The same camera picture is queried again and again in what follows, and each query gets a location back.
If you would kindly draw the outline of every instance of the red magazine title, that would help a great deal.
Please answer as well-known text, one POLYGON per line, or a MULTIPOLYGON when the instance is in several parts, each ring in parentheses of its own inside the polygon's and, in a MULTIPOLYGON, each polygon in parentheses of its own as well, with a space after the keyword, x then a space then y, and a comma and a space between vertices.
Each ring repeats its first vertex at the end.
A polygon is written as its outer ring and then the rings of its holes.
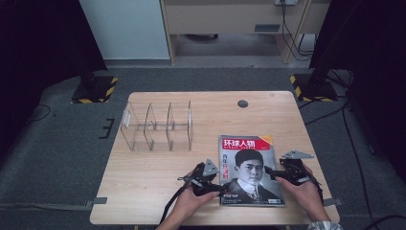
POLYGON ((270 150, 271 146, 262 139, 223 139, 222 147, 224 150, 270 150))

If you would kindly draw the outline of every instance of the black and yellow hazard stripe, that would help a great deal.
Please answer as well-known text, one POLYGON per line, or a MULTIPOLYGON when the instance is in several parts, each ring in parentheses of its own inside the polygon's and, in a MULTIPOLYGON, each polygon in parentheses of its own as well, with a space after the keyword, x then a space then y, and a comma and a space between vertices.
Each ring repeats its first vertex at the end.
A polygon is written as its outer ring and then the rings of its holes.
POLYGON ((114 88, 116 87, 117 80, 118 80, 118 78, 111 79, 110 85, 109 85, 108 89, 106 90, 104 97, 96 98, 96 99, 83 97, 80 99, 72 100, 72 103, 73 104, 106 103, 110 99, 110 96, 113 93, 114 88))
POLYGON ((329 97, 307 97, 303 95, 303 91, 301 90, 300 85, 298 84, 295 76, 290 76, 290 82, 293 85, 293 89, 295 90, 296 97, 298 98, 299 102, 333 102, 334 99, 329 97))

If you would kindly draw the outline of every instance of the wall outlet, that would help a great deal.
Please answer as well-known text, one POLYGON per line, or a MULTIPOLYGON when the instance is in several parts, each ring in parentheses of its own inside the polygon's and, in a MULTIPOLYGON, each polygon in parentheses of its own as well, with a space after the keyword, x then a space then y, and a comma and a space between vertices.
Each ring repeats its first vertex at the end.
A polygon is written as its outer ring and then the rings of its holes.
POLYGON ((286 6, 298 5, 298 0, 275 0, 275 5, 280 6, 284 2, 286 6))

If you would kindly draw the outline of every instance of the man's portrait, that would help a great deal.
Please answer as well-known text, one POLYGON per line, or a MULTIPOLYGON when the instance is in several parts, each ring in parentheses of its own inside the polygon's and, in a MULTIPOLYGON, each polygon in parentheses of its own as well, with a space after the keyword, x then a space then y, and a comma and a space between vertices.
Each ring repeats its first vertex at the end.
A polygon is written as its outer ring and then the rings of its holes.
POLYGON ((228 187, 226 199, 227 197, 231 198, 234 204, 264 204, 281 200, 260 183, 262 176, 269 175, 265 174, 263 170, 263 157, 259 151, 254 149, 240 150, 236 153, 235 160, 236 177, 225 185, 228 187))

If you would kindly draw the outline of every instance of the gray carpet floor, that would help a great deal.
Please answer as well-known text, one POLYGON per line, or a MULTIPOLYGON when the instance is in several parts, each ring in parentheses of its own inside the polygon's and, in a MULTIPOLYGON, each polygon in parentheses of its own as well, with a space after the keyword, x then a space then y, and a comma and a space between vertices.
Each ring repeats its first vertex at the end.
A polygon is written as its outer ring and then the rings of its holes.
MULTIPOLYGON (((42 95, 31 121, 21 131, 6 166, 0 171, 0 229, 121 229, 133 226, 94 226, 90 211, 16 208, 15 204, 82 206, 96 196, 102 181, 126 99, 142 91, 272 91, 293 92, 289 77, 306 69, 272 68, 121 68, 110 69, 118 78, 107 103, 71 103, 79 84, 72 78, 50 86, 42 95), (110 136, 103 127, 114 119, 110 136)), ((341 86, 333 84, 339 95, 341 86)), ((346 98, 332 103, 298 102, 304 122, 339 109, 346 98)), ((345 109, 306 126, 318 154, 328 186, 344 205, 339 206, 345 229, 364 229, 371 223, 362 173, 375 219, 406 215, 406 185, 395 175, 385 157, 371 155, 365 136, 352 114, 345 109), (356 154, 344 121, 348 123, 356 154)), ((406 220, 393 218, 379 229, 402 229, 406 220)), ((139 229, 152 229, 140 226, 139 229)), ((291 229, 305 229, 293 226, 291 229)))

